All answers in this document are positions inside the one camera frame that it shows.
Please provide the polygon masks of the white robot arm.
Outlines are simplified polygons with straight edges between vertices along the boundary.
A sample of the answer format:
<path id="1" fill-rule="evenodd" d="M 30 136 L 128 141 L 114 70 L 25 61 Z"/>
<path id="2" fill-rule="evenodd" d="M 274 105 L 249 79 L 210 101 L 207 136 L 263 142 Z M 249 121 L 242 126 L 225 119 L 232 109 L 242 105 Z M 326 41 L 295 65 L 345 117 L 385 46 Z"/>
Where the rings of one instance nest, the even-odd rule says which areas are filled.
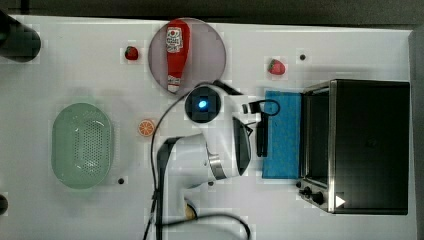
<path id="1" fill-rule="evenodd" d="M 156 240 L 163 230 L 186 222 L 183 191 L 243 175 L 251 160 L 246 95 L 216 80 L 184 97 L 184 116 L 198 134 L 169 138 L 157 151 Z"/>

